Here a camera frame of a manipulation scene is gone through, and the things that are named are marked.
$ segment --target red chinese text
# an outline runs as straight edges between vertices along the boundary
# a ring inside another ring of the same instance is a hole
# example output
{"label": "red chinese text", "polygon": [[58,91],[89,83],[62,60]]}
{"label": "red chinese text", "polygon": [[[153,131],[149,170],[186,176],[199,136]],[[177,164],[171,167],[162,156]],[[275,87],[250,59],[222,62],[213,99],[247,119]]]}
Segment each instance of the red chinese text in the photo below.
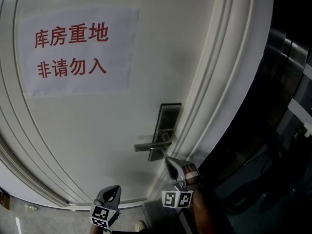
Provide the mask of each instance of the red chinese text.
{"label": "red chinese text", "polygon": [[73,59],[72,64],[70,64],[70,67],[72,68],[71,73],[73,73],[75,76],[77,74],[80,74],[81,76],[85,73],[85,60],[76,60],[76,58]]}
{"label": "red chinese text", "polygon": [[36,45],[35,45],[35,49],[41,45],[44,48],[45,44],[48,44],[48,31],[43,31],[42,29],[40,30],[40,32],[36,33]]}
{"label": "red chinese text", "polygon": [[100,68],[100,70],[101,70],[103,73],[106,74],[107,72],[101,67],[101,65],[100,65],[100,63],[99,63],[99,61],[98,61],[98,59],[94,58],[94,60],[95,60],[96,62],[95,62],[95,64],[94,64],[94,66],[93,66],[93,69],[89,72],[89,74],[92,74],[93,71],[95,70],[95,68],[96,68],[97,66]]}
{"label": "red chinese text", "polygon": [[91,30],[91,36],[89,37],[89,39],[97,37],[98,41],[107,41],[108,27],[104,27],[104,24],[104,22],[102,22],[102,24],[98,23],[96,28],[95,23],[92,23],[92,28],[89,28],[89,30]]}
{"label": "red chinese text", "polygon": [[52,66],[52,68],[54,68],[54,74],[55,76],[67,76],[67,62],[66,60],[58,60],[58,61],[53,61],[54,66]]}
{"label": "red chinese text", "polygon": [[72,37],[68,43],[75,43],[75,42],[86,42],[87,40],[84,38],[84,30],[88,27],[83,27],[85,24],[78,24],[72,25],[69,30],[72,31]]}
{"label": "red chinese text", "polygon": [[48,66],[50,66],[50,65],[46,64],[45,61],[41,61],[40,65],[38,65],[39,75],[42,76],[42,78],[47,78],[47,75],[51,73],[49,71],[50,68]]}
{"label": "red chinese text", "polygon": [[52,30],[52,39],[50,45],[55,46],[58,42],[60,45],[63,45],[65,42],[65,36],[67,36],[67,34],[65,34],[65,30],[65,28],[60,28],[58,26],[56,29]]}

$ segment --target metal frame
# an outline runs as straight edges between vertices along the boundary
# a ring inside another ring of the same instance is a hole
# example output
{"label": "metal frame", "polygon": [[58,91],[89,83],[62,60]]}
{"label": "metal frame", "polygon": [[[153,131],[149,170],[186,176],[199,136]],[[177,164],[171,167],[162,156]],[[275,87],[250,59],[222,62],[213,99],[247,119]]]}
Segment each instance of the metal frame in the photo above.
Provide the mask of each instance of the metal frame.
{"label": "metal frame", "polygon": [[199,168],[216,187],[248,161],[279,124],[308,56],[308,0],[274,0],[267,45],[253,83],[229,128]]}

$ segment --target reflective surface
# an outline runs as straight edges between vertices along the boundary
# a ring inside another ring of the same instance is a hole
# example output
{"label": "reflective surface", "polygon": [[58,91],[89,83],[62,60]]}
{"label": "reflective surface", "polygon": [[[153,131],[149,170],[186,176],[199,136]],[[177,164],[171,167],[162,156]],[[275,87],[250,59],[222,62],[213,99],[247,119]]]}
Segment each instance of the reflective surface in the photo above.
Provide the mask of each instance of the reflective surface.
{"label": "reflective surface", "polygon": [[226,233],[311,232],[312,137],[303,136],[303,123],[287,109],[294,98],[312,115],[312,81],[303,75],[312,63],[306,1],[274,0],[253,84],[199,167],[230,222]]}

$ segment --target lock plate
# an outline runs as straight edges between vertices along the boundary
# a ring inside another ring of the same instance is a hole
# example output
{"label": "lock plate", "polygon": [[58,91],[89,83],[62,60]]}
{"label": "lock plate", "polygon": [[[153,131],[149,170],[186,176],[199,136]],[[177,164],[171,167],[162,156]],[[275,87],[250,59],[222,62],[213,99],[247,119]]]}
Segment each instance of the lock plate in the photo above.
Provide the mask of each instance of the lock plate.
{"label": "lock plate", "polygon": [[[179,117],[181,110],[181,103],[173,104],[161,104],[156,129],[154,132],[153,143],[163,142],[163,135],[160,135],[159,132],[168,134],[169,138],[172,139],[176,129],[176,122]],[[148,161],[160,160],[164,157],[164,152],[166,152],[168,147],[165,150],[154,149],[150,151]]]}

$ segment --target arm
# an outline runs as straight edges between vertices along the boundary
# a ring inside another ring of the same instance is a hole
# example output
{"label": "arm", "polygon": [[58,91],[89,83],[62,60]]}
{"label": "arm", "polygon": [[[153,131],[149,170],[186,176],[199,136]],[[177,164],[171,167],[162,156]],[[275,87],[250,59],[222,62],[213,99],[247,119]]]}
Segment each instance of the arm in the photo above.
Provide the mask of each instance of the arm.
{"label": "arm", "polygon": [[215,225],[211,214],[205,205],[202,194],[199,190],[193,192],[193,211],[195,223],[200,234],[216,234]]}
{"label": "arm", "polygon": [[[191,173],[196,171],[194,165],[188,165],[183,168],[184,173]],[[200,183],[199,176],[192,177],[186,180],[188,185],[195,185]],[[199,189],[195,189],[192,198],[193,212],[195,217],[195,223],[199,234],[216,234],[215,225],[213,223],[211,214],[204,202],[203,196]]]}
{"label": "arm", "polygon": [[103,234],[103,229],[100,226],[92,225],[90,234]]}

